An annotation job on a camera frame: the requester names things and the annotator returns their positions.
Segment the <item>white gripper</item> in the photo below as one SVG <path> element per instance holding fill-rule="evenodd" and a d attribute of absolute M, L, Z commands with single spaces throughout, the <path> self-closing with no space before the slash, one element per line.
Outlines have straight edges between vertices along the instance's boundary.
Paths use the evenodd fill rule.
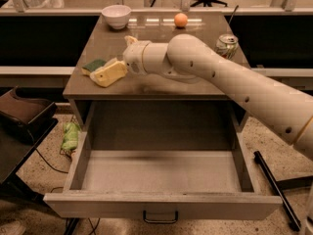
<path fill-rule="evenodd" d="M 151 41 L 138 41 L 137 38 L 126 35 L 124 37 L 128 46 L 123 52 L 123 61 L 111 59 L 103 66 L 90 73 L 90 78 L 101 87 L 109 87 L 127 74 L 127 69 L 134 74 L 146 75 L 144 67 L 144 51 Z"/>

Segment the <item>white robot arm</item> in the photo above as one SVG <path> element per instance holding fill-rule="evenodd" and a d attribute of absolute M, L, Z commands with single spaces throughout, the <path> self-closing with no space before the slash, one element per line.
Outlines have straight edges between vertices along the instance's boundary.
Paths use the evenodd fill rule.
<path fill-rule="evenodd" d="M 121 61 L 112 59 L 90 74 L 108 87 L 131 71 L 185 81 L 202 78 L 275 132 L 297 152 L 313 159 L 313 98 L 216 54 L 189 34 L 167 43 L 125 38 Z"/>

